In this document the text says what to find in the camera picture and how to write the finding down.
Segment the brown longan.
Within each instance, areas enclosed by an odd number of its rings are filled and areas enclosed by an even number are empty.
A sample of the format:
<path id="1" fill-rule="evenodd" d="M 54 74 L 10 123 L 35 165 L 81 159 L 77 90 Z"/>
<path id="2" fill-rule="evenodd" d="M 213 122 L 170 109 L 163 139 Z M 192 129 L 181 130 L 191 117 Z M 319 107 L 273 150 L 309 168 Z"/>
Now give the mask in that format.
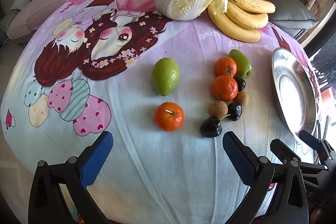
<path id="1" fill-rule="evenodd" d="M 242 107 L 246 107 L 249 102 L 249 95 L 245 91 L 239 92 L 234 98 L 234 102 L 240 104 Z"/>
<path id="2" fill-rule="evenodd" d="M 215 116 L 219 120 L 225 117 L 228 114 L 228 106 L 223 101 L 215 101 L 209 107 L 209 115 Z"/>

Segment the dark cherry with stem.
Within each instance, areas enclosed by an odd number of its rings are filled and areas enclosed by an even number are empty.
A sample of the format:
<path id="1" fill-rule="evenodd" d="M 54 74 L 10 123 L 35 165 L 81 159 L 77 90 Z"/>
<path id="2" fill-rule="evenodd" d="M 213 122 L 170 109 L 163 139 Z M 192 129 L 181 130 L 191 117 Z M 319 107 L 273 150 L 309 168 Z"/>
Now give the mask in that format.
<path id="1" fill-rule="evenodd" d="M 216 138 L 222 134 L 222 125 L 221 122 L 224 118 L 229 117 L 227 114 L 222 118 L 218 118 L 217 116 L 210 116 L 206 120 L 204 120 L 200 126 L 201 135 L 205 138 Z"/>

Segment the orange tangerine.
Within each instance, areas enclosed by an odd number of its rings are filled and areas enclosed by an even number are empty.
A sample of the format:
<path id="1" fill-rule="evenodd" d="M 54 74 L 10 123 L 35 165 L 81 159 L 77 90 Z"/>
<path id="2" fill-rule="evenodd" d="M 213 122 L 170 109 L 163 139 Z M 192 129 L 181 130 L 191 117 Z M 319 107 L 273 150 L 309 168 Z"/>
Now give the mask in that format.
<path id="1" fill-rule="evenodd" d="M 217 76 L 230 75 L 234 77 L 237 69 L 236 62 L 228 56 L 219 58 L 214 65 L 214 71 Z"/>
<path id="2" fill-rule="evenodd" d="M 165 102 L 156 108 L 153 121 L 161 130 L 172 132 L 182 127 L 185 115 L 176 103 Z"/>
<path id="3" fill-rule="evenodd" d="M 238 84 L 230 75 L 220 75 L 212 81 L 211 93 L 216 100 L 228 102 L 238 94 Z"/>

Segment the large green fruit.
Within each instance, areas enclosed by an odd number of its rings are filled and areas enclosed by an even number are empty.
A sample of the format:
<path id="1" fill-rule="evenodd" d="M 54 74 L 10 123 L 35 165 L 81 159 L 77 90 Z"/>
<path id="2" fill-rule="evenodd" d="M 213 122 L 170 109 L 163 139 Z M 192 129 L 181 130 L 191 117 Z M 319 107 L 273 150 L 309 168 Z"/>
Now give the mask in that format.
<path id="1" fill-rule="evenodd" d="M 151 74 L 154 90 L 161 96 L 169 95 L 177 86 L 180 77 L 178 63 L 169 57 L 156 62 Z"/>

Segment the stainless steel bowl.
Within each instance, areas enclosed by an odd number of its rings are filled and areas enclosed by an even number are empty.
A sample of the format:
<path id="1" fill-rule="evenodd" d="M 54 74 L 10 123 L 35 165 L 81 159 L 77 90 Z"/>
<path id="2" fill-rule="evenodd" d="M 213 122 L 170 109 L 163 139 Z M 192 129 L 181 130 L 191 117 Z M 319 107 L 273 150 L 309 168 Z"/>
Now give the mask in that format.
<path id="1" fill-rule="evenodd" d="M 312 84 L 303 65 L 290 51 L 277 48 L 272 53 L 272 95 L 278 115 L 299 143 L 303 130 L 314 133 L 317 105 Z"/>

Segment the small green fruit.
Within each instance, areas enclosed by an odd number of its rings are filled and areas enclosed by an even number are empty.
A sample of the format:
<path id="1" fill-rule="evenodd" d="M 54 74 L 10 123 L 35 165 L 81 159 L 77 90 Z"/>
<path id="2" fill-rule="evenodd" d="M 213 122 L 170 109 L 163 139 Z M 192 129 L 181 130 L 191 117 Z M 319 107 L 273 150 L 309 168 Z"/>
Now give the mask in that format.
<path id="1" fill-rule="evenodd" d="M 231 50 L 229 57 L 235 61 L 237 66 L 236 76 L 242 79 L 250 77 L 252 74 L 252 65 L 250 60 L 239 50 Z"/>

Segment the cartoon printed tablecloth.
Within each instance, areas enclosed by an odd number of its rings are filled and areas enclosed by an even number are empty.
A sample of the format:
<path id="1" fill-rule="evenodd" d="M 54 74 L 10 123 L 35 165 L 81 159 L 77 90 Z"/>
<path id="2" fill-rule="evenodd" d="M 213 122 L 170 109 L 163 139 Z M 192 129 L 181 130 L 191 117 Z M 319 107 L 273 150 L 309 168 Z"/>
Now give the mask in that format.
<path id="1" fill-rule="evenodd" d="M 181 22 L 160 14 L 153 0 L 68 0 L 35 32 L 9 79 L 1 128 L 18 160 L 34 173 L 80 155 L 103 131 L 113 148 L 88 190 L 107 218 L 119 223 L 224 223 L 248 192 L 228 159 L 223 138 L 200 133 L 215 101 L 215 62 L 237 49 L 252 65 L 248 105 L 238 121 L 222 121 L 256 155 L 277 161 L 281 139 L 302 160 L 313 151 L 282 123 L 272 96 L 272 53 L 282 47 L 315 76 L 300 44 L 272 23 L 261 39 L 225 36 L 207 12 Z M 153 88 L 157 61 L 174 59 L 179 82 L 167 96 Z M 173 102 L 185 121 L 176 131 L 153 121 Z"/>

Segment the middle yellow banana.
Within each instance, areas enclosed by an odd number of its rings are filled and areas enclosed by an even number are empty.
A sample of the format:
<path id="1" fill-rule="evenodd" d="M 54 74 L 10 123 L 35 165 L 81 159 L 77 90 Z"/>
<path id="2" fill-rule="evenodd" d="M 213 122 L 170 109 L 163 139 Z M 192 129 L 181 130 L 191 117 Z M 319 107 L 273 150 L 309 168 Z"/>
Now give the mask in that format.
<path id="1" fill-rule="evenodd" d="M 228 1 L 226 16 L 238 26 L 247 30 L 258 30 L 268 23 L 268 14 L 250 14 Z"/>

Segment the yellow banana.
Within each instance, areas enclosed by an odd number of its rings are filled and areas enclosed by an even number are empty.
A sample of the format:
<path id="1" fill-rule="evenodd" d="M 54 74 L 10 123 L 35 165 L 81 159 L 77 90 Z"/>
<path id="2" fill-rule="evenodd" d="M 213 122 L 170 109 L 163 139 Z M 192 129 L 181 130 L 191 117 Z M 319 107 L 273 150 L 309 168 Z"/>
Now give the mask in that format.
<path id="1" fill-rule="evenodd" d="M 215 12 L 214 2 L 209 4 L 207 11 L 214 25 L 226 36 L 246 43 L 256 43 L 261 39 L 261 33 L 258 30 L 242 28 L 230 20 L 224 12 Z"/>
<path id="2" fill-rule="evenodd" d="M 238 26 L 247 30 L 258 30 L 268 23 L 268 14 L 250 14 L 228 1 L 226 16 Z"/>

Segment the large grey cushion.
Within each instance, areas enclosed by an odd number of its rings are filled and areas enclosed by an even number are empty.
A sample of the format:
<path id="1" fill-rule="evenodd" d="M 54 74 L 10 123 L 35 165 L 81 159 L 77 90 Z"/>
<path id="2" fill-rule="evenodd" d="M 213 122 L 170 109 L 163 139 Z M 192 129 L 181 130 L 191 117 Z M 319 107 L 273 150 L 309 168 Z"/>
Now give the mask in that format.
<path id="1" fill-rule="evenodd" d="M 267 0 L 276 6 L 269 21 L 299 40 L 319 21 L 299 0 Z"/>

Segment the top spotted banana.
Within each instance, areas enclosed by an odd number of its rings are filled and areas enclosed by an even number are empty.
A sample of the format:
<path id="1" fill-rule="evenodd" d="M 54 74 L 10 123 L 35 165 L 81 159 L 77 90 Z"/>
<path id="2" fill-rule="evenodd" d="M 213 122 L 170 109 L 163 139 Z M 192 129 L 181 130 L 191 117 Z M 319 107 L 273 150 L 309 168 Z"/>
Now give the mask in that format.
<path id="1" fill-rule="evenodd" d="M 272 14 L 276 11 L 276 6 L 265 0 L 231 0 L 237 7 L 255 13 Z"/>

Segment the lower yellow banana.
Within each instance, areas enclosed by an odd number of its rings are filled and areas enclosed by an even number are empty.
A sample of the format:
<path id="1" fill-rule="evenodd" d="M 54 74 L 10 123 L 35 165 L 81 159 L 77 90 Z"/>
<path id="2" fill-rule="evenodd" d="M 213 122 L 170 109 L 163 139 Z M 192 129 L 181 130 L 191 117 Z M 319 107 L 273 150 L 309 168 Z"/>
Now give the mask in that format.
<path id="1" fill-rule="evenodd" d="M 258 30 L 242 28 L 230 20 L 224 12 L 215 12 L 214 2 L 209 4 L 207 11 L 214 25 L 226 36 L 246 43 L 256 43 L 261 39 L 261 33 Z"/>

